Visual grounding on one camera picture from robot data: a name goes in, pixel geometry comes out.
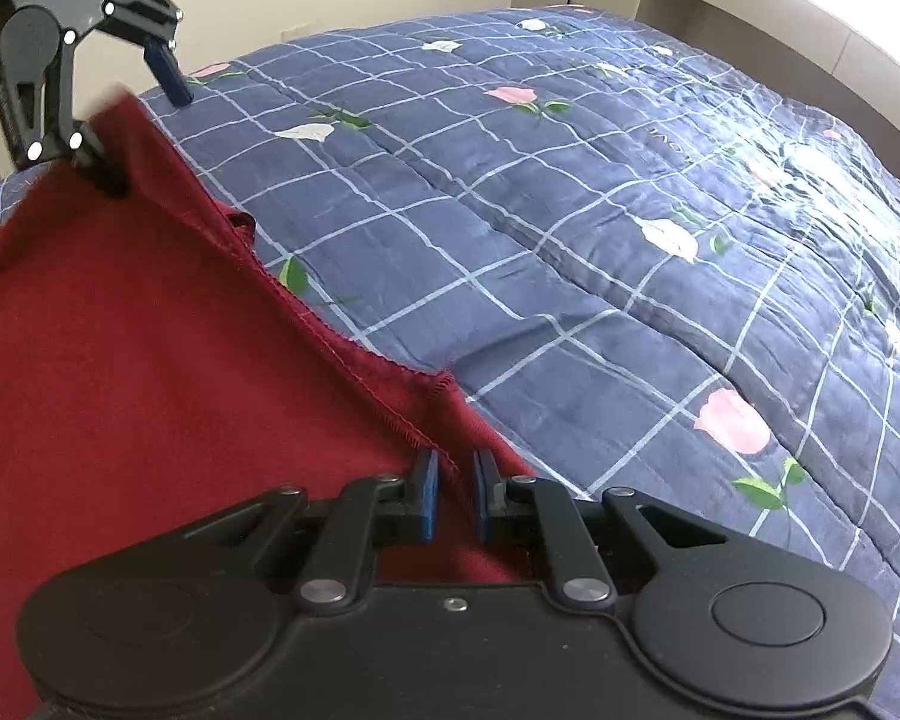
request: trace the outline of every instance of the wooden furniture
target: wooden furniture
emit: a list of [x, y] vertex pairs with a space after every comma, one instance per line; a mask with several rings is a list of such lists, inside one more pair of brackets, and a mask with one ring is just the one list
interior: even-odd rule
[[900, 178], [900, 65], [807, 0], [571, 0], [656, 26], [854, 127]]

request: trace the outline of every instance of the bed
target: bed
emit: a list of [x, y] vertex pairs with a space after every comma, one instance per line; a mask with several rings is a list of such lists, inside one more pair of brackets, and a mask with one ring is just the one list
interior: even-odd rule
[[[560, 6], [258, 50], [143, 95], [338, 331], [449, 367], [541, 475], [861, 579], [900, 720], [900, 182], [845, 124]], [[33, 175], [0, 184], [0, 223]]]

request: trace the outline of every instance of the blue plaid comforter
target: blue plaid comforter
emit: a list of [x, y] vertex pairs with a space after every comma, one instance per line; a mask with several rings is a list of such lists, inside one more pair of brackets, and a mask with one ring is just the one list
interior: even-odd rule
[[[900, 718], [900, 182], [845, 124], [581, 8], [332, 32], [144, 95], [341, 333], [540, 474], [857, 576]], [[0, 222], [30, 176], [0, 185]]]

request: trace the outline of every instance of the silver screw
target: silver screw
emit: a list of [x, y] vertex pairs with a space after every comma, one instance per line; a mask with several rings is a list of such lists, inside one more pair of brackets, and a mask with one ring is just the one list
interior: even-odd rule
[[571, 579], [563, 586], [563, 594], [582, 604], [595, 604], [610, 598], [610, 586], [599, 579]]
[[447, 598], [443, 602], [443, 608], [447, 611], [466, 611], [469, 607], [466, 598]]
[[335, 579], [312, 579], [300, 587], [300, 595], [311, 604], [336, 604], [346, 598], [346, 585]]

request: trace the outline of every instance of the red fabric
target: red fabric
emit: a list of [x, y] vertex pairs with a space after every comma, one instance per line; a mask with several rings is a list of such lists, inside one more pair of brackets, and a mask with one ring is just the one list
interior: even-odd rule
[[36, 706], [13, 646], [23, 600], [73, 565], [285, 482], [312, 497], [442, 450], [442, 546], [391, 576], [500, 581], [471, 541], [472, 447], [526, 472], [450, 375], [376, 357], [261, 268], [127, 97], [98, 132], [130, 176], [113, 200], [69, 167], [0, 229], [0, 720]]

